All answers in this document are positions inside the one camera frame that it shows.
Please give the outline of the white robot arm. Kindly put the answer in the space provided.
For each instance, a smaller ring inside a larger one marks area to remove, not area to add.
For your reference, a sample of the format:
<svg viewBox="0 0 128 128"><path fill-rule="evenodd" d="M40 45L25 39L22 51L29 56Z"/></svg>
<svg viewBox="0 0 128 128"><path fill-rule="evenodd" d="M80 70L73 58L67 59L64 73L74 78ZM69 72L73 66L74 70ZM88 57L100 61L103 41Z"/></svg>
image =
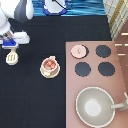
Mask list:
<svg viewBox="0 0 128 128"><path fill-rule="evenodd" d="M66 12L66 0L44 0L43 10L46 15L62 15ZM0 44L4 49L17 48L30 41L26 32L11 30L9 19L25 23L33 16L32 0L0 0Z"/></svg>

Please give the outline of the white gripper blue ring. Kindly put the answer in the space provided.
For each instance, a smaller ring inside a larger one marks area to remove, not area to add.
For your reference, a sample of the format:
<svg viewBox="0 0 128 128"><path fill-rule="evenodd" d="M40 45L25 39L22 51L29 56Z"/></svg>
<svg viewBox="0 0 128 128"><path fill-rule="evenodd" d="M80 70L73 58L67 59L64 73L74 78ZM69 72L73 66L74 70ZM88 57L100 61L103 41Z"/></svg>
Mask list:
<svg viewBox="0 0 128 128"><path fill-rule="evenodd" d="M28 44L29 42L30 37L24 31L15 32L12 37L0 37L0 44L2 45L3 49L17 48L20 44Z"/></svg>

